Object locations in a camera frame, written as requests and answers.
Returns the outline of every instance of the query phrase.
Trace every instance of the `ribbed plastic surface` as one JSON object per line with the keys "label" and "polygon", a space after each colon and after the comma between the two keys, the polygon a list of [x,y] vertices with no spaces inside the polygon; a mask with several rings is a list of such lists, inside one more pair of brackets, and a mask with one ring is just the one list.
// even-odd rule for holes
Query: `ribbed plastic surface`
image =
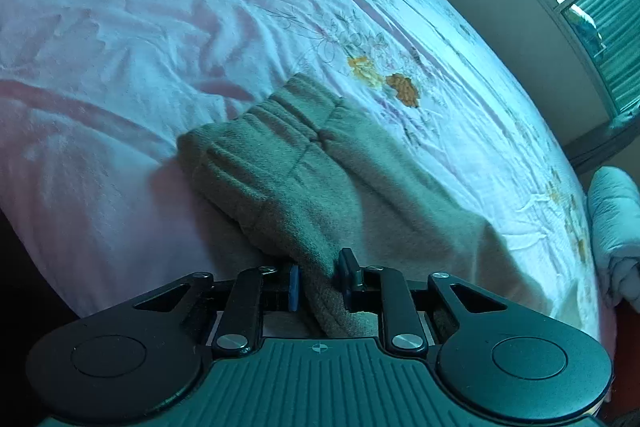
{"label": "ribbed plastic surface", "polygon": [[[65,425],[49,419],[41,427]],[[196,391],[144,427],[399,427],[494,425],[452,402],[415,360],[373,339],[266,339],[220,360]]]}

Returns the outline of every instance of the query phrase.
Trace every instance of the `metal screw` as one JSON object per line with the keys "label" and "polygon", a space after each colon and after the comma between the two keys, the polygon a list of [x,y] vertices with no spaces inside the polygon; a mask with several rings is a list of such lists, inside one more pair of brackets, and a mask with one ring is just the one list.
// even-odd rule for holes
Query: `metal screw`
{"label": "metal screw", "polygon": [[424,344],[424,341],[421,337],[413,333],[401,333],[400,335],[394,336],[391,343],[400,349],[418,349]]}
{"label": "metal screw", "polygon": [[226,335],[219,337],[216,343],[223,349],[242,349],[249,343],[249,341],[244,335],[227,333]]}

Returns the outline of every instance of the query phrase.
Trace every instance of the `pink bedspread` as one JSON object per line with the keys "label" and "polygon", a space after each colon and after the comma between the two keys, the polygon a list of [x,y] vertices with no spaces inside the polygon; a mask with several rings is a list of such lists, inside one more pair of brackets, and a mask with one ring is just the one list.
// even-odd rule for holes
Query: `pink bedspread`
{"label": "pink bedspread", "polygon": [[486,216],[552,316],[612,351],[580,184],[446,0],[1,0],[0,206],[76,312],[265,261],[191,190],[175,139],[299,71]]}

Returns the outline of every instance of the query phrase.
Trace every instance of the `gray towel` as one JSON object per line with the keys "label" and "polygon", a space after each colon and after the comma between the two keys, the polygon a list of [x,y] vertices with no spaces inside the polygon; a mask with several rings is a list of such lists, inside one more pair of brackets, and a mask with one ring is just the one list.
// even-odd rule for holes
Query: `gray towel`
{"label": "gray towel", "polygon": [[331,284],[340,248],[426,280],[446,271],[546,313],[491,225],[462,209],[394,138],[343,98],[294,76],[239,118],[178,138],[193,186],[262,251],[289,256],[331,337],[377,332]]}

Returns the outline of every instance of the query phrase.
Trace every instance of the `folded towel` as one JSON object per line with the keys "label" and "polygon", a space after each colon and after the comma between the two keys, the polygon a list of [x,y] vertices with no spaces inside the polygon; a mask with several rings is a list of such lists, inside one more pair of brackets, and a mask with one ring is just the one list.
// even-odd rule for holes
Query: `folded towel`
{"label": "folded towel", "polygon": [[623,170],[596,171],[588,194],[593,258],[609,306],[628,300],[640,312],[640,193]]}
{"label": "folded towel", "polygon": [[178,139],[194,187],[249,240],[300,264],[312,311],[332,337],[377,333],[332,286],[340,248],[362,265],[426,280],[447,271],[548,312],[491,225],[462,209],[394,138],[344,99],[297,75],[234,121]]}

